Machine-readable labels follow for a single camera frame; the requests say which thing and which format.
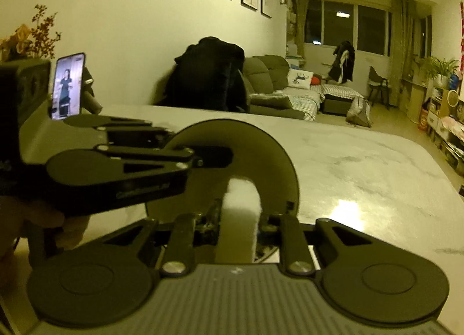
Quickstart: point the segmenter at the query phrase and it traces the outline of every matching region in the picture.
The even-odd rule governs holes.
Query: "sofa backrest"
[[[290,67],[284,58],[277,55],[256,56],[256,58],[261,60],[269,70],[274,90],[282,90],[289,85],[287,76]]]
[[[243,74],[250,81],[255,93],[272,93],[274,91],[269,70],[260,59],[245,58]]]

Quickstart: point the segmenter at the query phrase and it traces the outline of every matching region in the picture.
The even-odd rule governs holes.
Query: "blue object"
[[[451,79],[449,80],[448,89],[449,90],[457,90],[459,86],[459,76],[452,75]]]

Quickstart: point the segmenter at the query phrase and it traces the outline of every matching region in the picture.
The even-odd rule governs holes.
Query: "phone screen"
[[[81,109],[83,52],[58,59],[53,82],[52,119],[78,115]]]

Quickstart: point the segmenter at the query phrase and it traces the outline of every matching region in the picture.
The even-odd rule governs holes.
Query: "deer print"
[[[300,76],[299,74],[296,74],[296,78],[293,80],[294,84],[300,84],[298,80],[306,80],[309,79],[309,76],[302,75]]]

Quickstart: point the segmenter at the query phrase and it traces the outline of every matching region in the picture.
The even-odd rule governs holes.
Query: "floor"
[[[446,162],[445,155],[436,147],[430,137],[427,136],[426,132],[420,131],[417,128],[417,124],[411,122],[405,113],[401,112],[398,108],[390,108],[390,110],[387,110],[385,106],[376,104],[371,110],[371,120],[373,122],[372,131],[402,136],[423,146],[441,167],[456,191],[459,191],[461,185],[464,183],[464,177],[461,177],[454,171]],[[316,122],[345,127],[357,127],[347,123],[345,117],[322,113],[317,114]]]

